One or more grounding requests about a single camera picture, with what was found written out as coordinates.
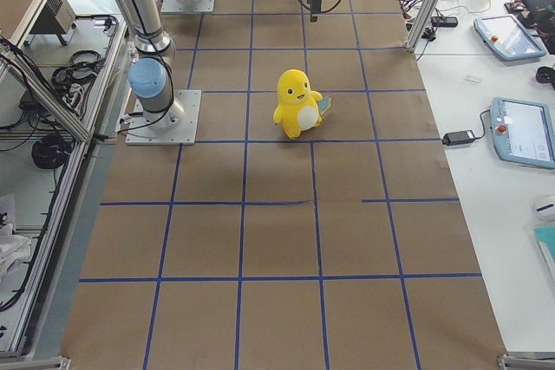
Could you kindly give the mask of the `yellow plush penguin toy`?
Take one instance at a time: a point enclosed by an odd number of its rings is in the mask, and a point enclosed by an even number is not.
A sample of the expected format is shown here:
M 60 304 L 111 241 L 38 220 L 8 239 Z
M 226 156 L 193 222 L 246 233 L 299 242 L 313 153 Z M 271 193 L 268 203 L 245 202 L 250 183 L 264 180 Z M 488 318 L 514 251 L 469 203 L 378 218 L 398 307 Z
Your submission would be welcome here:
M 331 97 L 312 90 L 304 71 L 289 69 L 279 77 L 277 103 L 273 122 L 293 140 L 322 123 L 323 114 L 331 107 Z

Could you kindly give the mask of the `far blue teach pendant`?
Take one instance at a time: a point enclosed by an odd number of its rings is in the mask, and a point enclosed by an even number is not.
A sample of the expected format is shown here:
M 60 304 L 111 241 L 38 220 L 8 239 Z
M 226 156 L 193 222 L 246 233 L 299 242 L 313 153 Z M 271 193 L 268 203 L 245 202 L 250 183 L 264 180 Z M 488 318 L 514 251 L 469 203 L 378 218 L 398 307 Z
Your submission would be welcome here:
M 513 15 L 476 18 L 473 28 L 483 43 L 504 61 L 540 58 L 547 54 L 543 43 Z

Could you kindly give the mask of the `blue teach pendant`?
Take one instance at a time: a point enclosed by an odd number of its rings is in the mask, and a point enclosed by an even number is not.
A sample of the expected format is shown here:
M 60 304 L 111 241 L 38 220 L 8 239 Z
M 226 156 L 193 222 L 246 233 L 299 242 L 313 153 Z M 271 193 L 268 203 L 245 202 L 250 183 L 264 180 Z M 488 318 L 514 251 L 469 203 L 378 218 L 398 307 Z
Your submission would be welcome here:
M 493 148 L 501 160 L 554 169 L 554 128 L 546 104 L 496 97 L 490 115 Z
M 473 28 L 483 43 L 504 61 L 540 58 L 547 54 L 543 43 L 513 15 L 476 18 Z

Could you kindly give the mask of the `black power adapter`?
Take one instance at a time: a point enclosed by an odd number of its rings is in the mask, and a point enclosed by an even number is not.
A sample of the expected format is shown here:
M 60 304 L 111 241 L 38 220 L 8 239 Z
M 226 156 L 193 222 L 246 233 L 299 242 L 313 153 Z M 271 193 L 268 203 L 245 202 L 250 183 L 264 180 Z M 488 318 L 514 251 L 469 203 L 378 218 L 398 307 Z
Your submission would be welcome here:
M 441 138 L 444 146 L 460 146 L 471 144 L 476 141 L 476 136 L 472 130 L 461 130 L 448 132 Z

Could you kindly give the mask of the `near blue teach pendant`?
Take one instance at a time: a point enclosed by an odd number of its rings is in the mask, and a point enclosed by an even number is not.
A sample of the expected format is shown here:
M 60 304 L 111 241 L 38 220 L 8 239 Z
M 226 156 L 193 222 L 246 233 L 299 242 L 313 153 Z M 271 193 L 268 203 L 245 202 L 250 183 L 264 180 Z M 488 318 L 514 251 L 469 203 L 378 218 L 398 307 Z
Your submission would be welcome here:
M 496 97 L 490 115 L 493 148 L 501 160 L 554 169 L 554 128 L 546 104 Z

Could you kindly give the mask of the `grey electronics box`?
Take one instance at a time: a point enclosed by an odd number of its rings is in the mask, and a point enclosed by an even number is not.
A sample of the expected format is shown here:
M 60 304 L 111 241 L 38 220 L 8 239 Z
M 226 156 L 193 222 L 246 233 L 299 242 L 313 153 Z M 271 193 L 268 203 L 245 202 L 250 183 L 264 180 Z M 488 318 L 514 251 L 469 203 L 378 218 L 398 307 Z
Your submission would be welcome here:
M 75 28 L 76 14 L 68 0 L 47 0 L 31 28 L 31 35 L 55 35 L 62 46 L 63 37 Z

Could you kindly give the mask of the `crumpled white cloth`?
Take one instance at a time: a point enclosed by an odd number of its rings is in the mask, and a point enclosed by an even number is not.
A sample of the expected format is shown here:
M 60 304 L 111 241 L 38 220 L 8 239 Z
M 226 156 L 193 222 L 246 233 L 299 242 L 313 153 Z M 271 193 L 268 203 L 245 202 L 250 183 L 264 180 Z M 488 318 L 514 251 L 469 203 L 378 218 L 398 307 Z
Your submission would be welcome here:
M 1 279 L 14 273 L 31 258 L 31 239 L 16 234 L 16 204 L 13 193 L 1 197 Z

